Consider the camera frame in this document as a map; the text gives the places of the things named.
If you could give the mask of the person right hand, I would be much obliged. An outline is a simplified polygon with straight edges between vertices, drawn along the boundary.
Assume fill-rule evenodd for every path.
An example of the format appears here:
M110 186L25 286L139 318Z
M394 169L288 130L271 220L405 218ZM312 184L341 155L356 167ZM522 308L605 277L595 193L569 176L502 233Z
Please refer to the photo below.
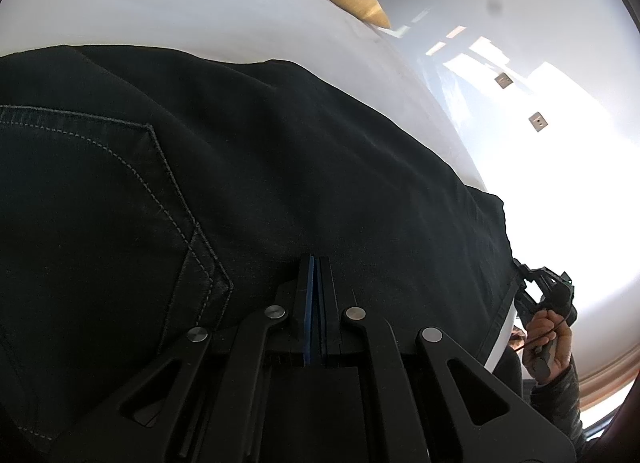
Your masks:
M537 311L525 330L523 365L538 385L547 385L570 366L572 330L562 316L548 309Z

